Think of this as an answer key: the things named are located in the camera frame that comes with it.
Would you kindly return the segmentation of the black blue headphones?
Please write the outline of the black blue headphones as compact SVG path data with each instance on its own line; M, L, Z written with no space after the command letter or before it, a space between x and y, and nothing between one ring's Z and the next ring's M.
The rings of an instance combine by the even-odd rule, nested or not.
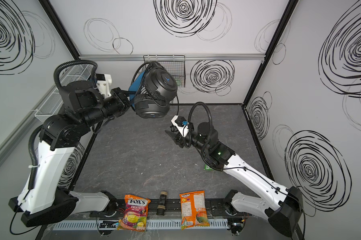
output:
M163 118L177 97L177 83L158 62L145 62L134 73L128 93L136 115L143 119Z

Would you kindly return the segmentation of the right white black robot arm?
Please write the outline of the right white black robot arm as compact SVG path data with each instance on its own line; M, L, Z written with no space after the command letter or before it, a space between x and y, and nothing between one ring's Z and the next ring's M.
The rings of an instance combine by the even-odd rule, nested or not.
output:
M304 214L303 194L261 174L234 150L219 141L211 111L203 102L195 103L187 118L175 115L165 131L180 148L194 147L212 170L228 174L252 190L256 197L231 190L224 199L229 215L248 213L260 217L280 234L293 237Z

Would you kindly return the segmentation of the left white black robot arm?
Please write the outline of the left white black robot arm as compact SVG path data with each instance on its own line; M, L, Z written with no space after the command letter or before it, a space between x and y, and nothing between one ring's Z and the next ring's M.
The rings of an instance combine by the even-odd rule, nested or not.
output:
M92 66L89 80L62 85L60 73L78 65ZM49 117L32 132L28 141L29 178L21 194L9 200L11 209L22 214L21 221L29 231L77 213L101 212L113 216L118 211L115 197L107 191L78 193L58 185L80 139L93 131L96 124L104 126L124 115L130 107L126 92L120 88L112 89L110 97L103 97L96 87L96 69L94 61L74 60L59 65L53 73L64 111Z

